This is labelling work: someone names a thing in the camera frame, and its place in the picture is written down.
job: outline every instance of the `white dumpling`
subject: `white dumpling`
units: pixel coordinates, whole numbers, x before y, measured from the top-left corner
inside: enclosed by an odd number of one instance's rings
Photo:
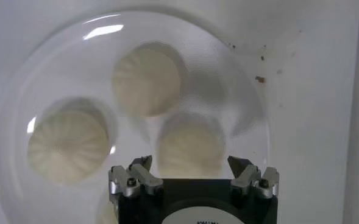
[[[173,60],[165,54],[139,49],[115,66],[113,91],[129,114],[156,116],[179,99],[180,75]]]
[[[27,151],[31,167],[55,183],[73,184],[97,170],[108,155],[104,128],[87,113],[67,111],[34,130]]]
[[[161,138],[158,169],[164,177],[212,178],[221,170],[224,147],[207,127],[182,125]]]

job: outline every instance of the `steamed bun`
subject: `steamed bun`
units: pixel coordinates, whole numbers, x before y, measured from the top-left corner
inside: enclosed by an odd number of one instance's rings
[[[113,91],[131,115],[156,116],[179,99],[180,75],[173,60],[162,52],[139,49],[115,66]]]
[[[30,166],[55,183],[73,184],[92,174],[108,155],[108,137],[87,113],[68,111],[45,119],[27,151]]]
[[[186,124],[165,134],[158,147],[158,170],[164,177],[213,178],[221,170],[224,146],[207,127]]]

